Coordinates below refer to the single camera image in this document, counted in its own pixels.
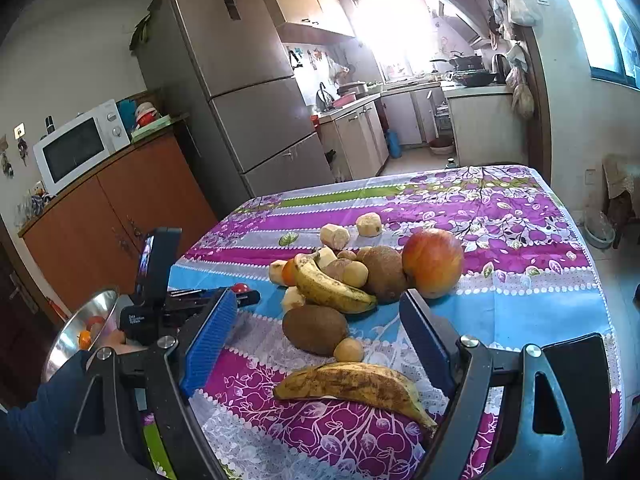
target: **dining table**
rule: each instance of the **dining table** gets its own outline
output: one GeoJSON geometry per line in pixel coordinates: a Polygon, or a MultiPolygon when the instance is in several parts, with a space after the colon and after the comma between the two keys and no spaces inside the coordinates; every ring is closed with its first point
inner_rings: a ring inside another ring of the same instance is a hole
{"type": "MultiPolygon", "coordinates": [[[[347,249],[402,251],[412,234],[438,228],[464,251],[460,280],[428,300],[460,334],[490,348],[520,351],[599,333],[609,367],[609,455],[622,440],[623,379],[607,302],[594,261],[567,209],[533,169],[462,167],[379,176],[252,198],[207,232],[172,267],[170,290],[245,283],[260,301],[236,322],[203,388],[190,405],[229,478],[411,478],[426,452],[418,424],[399,413],[340,399],[280,401],[273,387],[302,367],[333,361],[299,350],[282,331],[286,291],[269,264],[322,247],[328,223],[350,232],[347,249]],[[356,219],[377,213],[383,231],[358,234],[356,219]]],[[[402,326],[398,303],[347,316],[364,362],[398,370],[441,423],[449,399],[433,387],[402,326]]],[[[502,388],[491,388],[463,479],[479,475],[500,415],[502,388]]]]}

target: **red apple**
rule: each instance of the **red apple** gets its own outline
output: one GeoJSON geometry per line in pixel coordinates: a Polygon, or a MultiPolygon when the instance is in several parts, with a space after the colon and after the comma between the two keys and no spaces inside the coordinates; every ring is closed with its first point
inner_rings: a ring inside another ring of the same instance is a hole
{"type": "Polygon", "coordinates": [[[424,298],[440,298],[460,279],[465,261],[462,245],[449,231],[424,229],[402,249],[402,269],[424,298]]]}

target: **blue sleeve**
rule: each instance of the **blue sleeve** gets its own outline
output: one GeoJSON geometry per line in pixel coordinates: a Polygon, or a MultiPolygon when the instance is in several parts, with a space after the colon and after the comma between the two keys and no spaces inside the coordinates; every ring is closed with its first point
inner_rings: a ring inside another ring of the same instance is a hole
{"type": "Polygon", "coordinates": [[[11,480],[53,479],[58,457],[70,443],[86,391],[89,352],[79,351],[24,409],[0,413],[0,473],[11,480]]]}

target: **floral tablecloth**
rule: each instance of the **floral tablecloth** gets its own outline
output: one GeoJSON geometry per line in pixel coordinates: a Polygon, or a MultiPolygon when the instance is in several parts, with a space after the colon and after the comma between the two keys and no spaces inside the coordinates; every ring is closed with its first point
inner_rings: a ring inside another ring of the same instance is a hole
{"type": "MultiPolygon", "coordinates": [[[[564,206],[536,171],[490,166],[430,171],[301,189],[249,200],[172,268],[171,288],[247,283],[258,305],[243,309],[191,406],[230,476],[252,480],[410,478],[424,454],[417,424],[402,415],[342,400],[280,402],[271,389],[288,372],[328,359],[294,348],[282,333],[284,289],[268,265],[319,246],[322,225],[351,232],[350,248],[398,250],[423,227],[453,232],[465,268],[455,290],[430,301],[459,333],[494,348],[519,350],[591,332],[604,336],[611,387],[609,451],[622,432],[622,377],[614,330],[593,260],[564,206]],[[356,218],[376,212],[377,238],[358,236],[356,218]]],[[[398,304],[350,319],[365,361],[415,381],[439,422],[448,399],[433,388],[399,321],[398,304]]],[[[492,388],[463,478],[482,471],[502,391],[492,388]]]]}

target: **blue container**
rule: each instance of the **blue container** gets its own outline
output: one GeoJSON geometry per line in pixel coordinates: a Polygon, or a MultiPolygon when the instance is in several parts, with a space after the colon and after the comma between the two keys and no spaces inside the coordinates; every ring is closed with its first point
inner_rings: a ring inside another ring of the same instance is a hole
{"type": "Polygon", "coordinates": [[[400,142],[398,142],[398,134],[392,130],[388,130],[386,133],[386,145],[389,147],[389,155],[392,158],[400,158],[402,156],[402,149],[400,148],[400,142]]]}

